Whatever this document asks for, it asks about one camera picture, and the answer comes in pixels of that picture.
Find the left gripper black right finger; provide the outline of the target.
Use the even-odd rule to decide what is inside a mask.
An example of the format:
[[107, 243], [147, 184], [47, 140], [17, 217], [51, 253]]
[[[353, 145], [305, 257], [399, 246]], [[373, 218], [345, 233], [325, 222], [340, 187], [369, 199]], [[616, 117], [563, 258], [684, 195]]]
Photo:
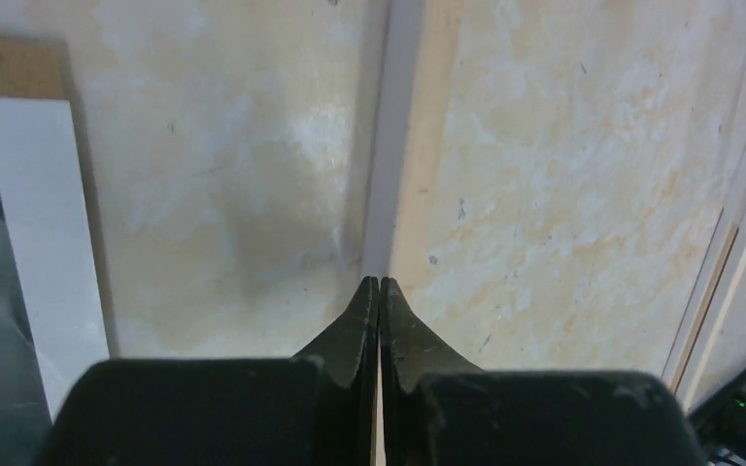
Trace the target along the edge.
[[702, 465], [667, 387], [638, 371], [486, 370], [380, 294], [389, 465]]

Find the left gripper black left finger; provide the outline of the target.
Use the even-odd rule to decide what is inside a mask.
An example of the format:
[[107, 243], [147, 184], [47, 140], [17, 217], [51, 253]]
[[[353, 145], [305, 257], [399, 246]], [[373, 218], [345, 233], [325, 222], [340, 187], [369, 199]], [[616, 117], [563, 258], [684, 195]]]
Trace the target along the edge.
[[282, 358], [113, 359], [75, 383], [41, 465], [371, 465], [379, 284]]

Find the large glossy photo print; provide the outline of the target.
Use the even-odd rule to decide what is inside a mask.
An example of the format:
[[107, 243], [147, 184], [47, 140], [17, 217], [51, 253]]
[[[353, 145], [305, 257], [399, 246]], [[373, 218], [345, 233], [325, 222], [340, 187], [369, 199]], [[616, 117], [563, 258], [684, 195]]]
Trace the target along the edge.
[[29, 465], [109, 355], [71, 108], [0, 97], [0, 465]]

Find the wooden picture frame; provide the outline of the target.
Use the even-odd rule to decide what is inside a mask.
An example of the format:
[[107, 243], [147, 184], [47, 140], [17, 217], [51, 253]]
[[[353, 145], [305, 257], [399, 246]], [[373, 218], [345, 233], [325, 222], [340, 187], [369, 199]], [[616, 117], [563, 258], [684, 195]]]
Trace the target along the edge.
[[423, 279], [444, 151], [461, 1], [391, 1], [381, 60], [360, 272]]

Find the brown frame backing board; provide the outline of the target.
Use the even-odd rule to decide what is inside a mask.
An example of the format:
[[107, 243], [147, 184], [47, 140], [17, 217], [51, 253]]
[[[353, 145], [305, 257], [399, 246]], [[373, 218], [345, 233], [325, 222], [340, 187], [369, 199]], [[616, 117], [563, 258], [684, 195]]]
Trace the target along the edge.
[[64, 85], [53, 49], [0, 38], [0, 97], [63, 100]]

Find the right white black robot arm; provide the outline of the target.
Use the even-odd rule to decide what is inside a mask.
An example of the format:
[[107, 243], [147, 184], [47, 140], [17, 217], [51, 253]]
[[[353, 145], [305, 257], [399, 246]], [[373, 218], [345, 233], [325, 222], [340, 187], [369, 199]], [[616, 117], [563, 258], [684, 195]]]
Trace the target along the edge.
[[746, 464], [746, 369], [692, 409], [688, 421], [710, 464]]

